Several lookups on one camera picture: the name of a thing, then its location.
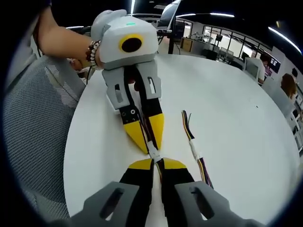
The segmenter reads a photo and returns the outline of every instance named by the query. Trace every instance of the white tabletop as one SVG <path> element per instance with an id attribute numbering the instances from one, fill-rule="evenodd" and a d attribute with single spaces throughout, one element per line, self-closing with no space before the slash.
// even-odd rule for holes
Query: white tabletop
<path id="1" fill-rule="evenodd" d="M 167 54 L 158 54 L 156 61 L 165 116 L 161 155 L 183 162 L 201 180 L 182 125 L 181 111 L 192 113 L 190 129 L 215 190 L 239 216 L 269 222 L 287 201 L 299 165 L 294 137 L 278 107 L 235 67 Z M 101 72 L 95 72 L 73 116 L 65 149 L 69 214 L 81 211 L 89 196 L 145 158 L 128 138 L 120 115 L 113 114 Z M 167 225 L 159 182 L 155 168 L 146 226 Z"/>

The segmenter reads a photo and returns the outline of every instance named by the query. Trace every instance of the gray mesh fabric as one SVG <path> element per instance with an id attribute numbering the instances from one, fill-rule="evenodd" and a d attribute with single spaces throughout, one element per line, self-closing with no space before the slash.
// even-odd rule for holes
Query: gray mesh fabric
<path id="1" fill-rule="evenodd" d="M 66 60 L 43 56 L 6 91 L 4 139 L 26 196 L 46 220 L 67 218 L 64 149 L 85 85 Z"/>

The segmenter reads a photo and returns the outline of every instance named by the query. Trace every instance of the yellow circular ring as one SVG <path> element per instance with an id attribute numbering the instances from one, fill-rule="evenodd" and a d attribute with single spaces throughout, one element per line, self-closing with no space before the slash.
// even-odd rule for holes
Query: yellow circular ring
<path id="1" fill-rule="evenodd" d="M 142 37 L 142 35 L 140 35 L 140 34 L 128 34 L 128 35 L 124 36 L 122 39 L 120 39 L 120 41 L 119 41 L 119 49 L 120 49 L 122 52 L 125 52 L 125 51 L 122 49 L 123 43 L 124 43 L 126 40 L 131 39 L 131 38 L 137 38 L 137 39 L 139 39 L 139 40 L 141 41 L 141 43 L 142 43 L 141 46 L 143 45 L 143 37 Z"/>

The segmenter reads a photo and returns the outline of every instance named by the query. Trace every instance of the ceiling light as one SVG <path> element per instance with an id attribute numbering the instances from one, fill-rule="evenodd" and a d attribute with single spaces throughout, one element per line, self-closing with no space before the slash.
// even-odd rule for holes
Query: ceiling light
<path id="1" fill-rule="evenodd" d="M 195 13 L 189 13 L 189 14 L 179 15 L 179 16 L 176 16 L 176 17 L 187 17 L 187 16 L 195 16 L 195 15 L 196 15 Z"/>
<path id="2" fill-rule="evenodd" d="M 273 29 L 272 27 L 268 27 L 268 29 L 274 33 L 276 33 L 278 36 L 280 36 L 281 38 L 285 39 L 286 41 L 288 41 L 295 49 L 297 49 L 298 52 L 300 52 L 300 54 L 302 54 L 302 52 L 300 51 L 300 48 L 297 47 L 289 38 L 287 38 L 285 35 L 279 33 L 277 30 Z"/>
<path id="3" fill-rule="evenodd" d="M 84 28 L 84 26 L 71 26 L 71 27 L 66 27 L 67 29 L 73 29 L 73 28 Z"/>
<path id="4" fill-rule="evenodd" d="M 132 5 L 131 5 L 131 14 L 134 13 L 134 4 L 135 4 L 136 0 L 132 0 Z"/>
<path id="5" fill-rule="evenodd" d="M 222 17 L 235 17 L 233 14 L 226 14 L 226 13 L 210 13 L 213 16 L 222 16 Z"/>

